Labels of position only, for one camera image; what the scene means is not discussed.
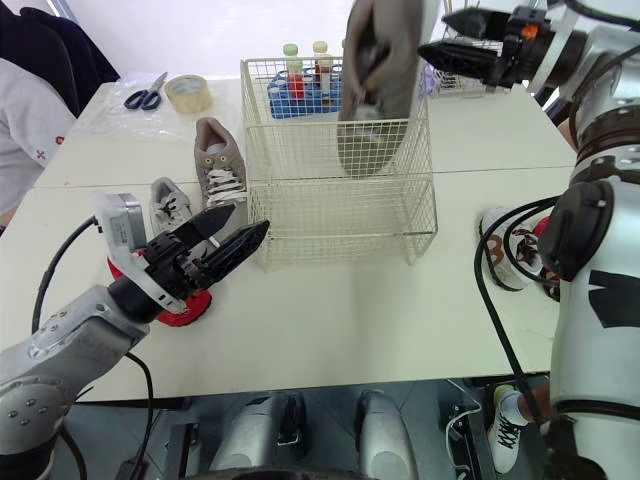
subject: robotic arm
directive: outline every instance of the robotic arm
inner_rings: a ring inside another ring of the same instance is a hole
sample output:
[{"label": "robotic arm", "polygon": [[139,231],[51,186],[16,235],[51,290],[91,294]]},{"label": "robotic arm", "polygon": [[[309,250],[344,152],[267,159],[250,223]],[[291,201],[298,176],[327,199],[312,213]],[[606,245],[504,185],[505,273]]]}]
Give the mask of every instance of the robotic arm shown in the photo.
[{"label": "robotic arm", "polygon": [[135,198],[107,195],[96,203],[110,259],[125,276],[90,288],[31,338],[0,353],[3,480],[47,478],[64,416],[80,390],[137,345],[163,309],[180,312],[182,300],[240,265],[269,228],[266,221],[246,226],[202,254],[196,246],[224,226],[233,206],[205,210],[147,244]]},{"label": "robotic arm", "polygon": [[479,8],[444,21],[502,52],[456,41],[420,47],[435,68],[510,88],[560,87],[573,102],[578,158],[540,237],[561,281],[545,427],[554,478],[627,480],[640,472],[640,33],[557,30],[545,12]]}]

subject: white shirt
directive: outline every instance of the white shirt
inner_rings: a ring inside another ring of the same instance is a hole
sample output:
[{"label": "white shirt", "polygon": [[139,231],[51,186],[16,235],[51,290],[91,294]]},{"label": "white shirt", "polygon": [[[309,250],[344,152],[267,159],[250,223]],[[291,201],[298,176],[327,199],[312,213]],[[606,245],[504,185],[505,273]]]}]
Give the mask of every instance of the white shirt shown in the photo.
[{"label": "white shirt", "polygon": [[0,215],[20,204],[74,121],[51,85],[0,58]]}]

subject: gray sneaker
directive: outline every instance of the gray sneaker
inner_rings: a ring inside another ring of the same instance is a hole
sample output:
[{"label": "gray sneaker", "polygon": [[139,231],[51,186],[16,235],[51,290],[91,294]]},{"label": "gray sneaker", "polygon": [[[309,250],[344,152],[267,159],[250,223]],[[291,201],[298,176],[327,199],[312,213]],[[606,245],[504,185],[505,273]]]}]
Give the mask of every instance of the gray sneaker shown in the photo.
[{"label": "gray sneaker", "polygon": [[231,133],[210,117],[196,123],[194,157],[202,208],[229,204],[236,207],[227,224],[214,235],[222,243],[248,223],[244,160]]},{"label": "gray sneaker", "polygon": [[189,197],[167,177],[151,184],[150,214],[154,236],[175,230],[193,216]]},{"label": "gray sneaker", "polygon": [[[357,0],[347,23],[340,121],[408,118],[414,97],[422,0]],[[374,175],[396,152],[406,124],[339,124],[345,172]]]}]

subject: blue test tube rack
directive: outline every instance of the blue test tube rack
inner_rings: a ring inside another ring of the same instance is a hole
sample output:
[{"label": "blue test tube rack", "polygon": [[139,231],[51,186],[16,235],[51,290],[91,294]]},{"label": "blue test tube rack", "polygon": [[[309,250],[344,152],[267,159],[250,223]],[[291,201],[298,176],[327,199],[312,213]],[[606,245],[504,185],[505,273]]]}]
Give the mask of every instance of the blue test tube rack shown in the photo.
[{"label": "blue test tube rack", "polygon": [[329,94],[323,94],[315,82],[315,68],[302,70],[304,97],[295,98],[289,92],[287,71],[278,72],[267,86],[267,96],[271,116],[275,119],[300,117],[315,113],[330,113],[340,111],[342,101],[342,65],[331,68],[331,89]]}]

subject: shoe lace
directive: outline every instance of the shoe lace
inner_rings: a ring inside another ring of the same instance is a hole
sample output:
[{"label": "shoe lace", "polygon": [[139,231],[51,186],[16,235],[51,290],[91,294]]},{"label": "shoe lace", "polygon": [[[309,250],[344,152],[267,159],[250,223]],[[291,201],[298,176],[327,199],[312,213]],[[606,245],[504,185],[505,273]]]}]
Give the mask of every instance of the shoe lace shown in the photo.
[{"label": "shoe lace", "polygon": [[538,237],[525,229],[514,230],[513,235],[522,237],[516,247],[516,260],[533,266],[533,262],[538,255]]},{"label": "shoe lace", "polygon": [[500,414],[498,418],[498,443],[513,449],[520,440],[520,427],[514,425]]},{"label": "shoe lace", "polygon": [[164,198],[164,202],[160,205],[160,211],[167,216],[168,222],[172,225],[183,223],[186,220],[176,205],[177,201],[178,197],[170,193]]},{"label": "shoe lace", "polygon": [[214,168],[207,172],[209,185],[207,207],[214,207],[227,201],[245,202],[247,189],[230,169]]}]

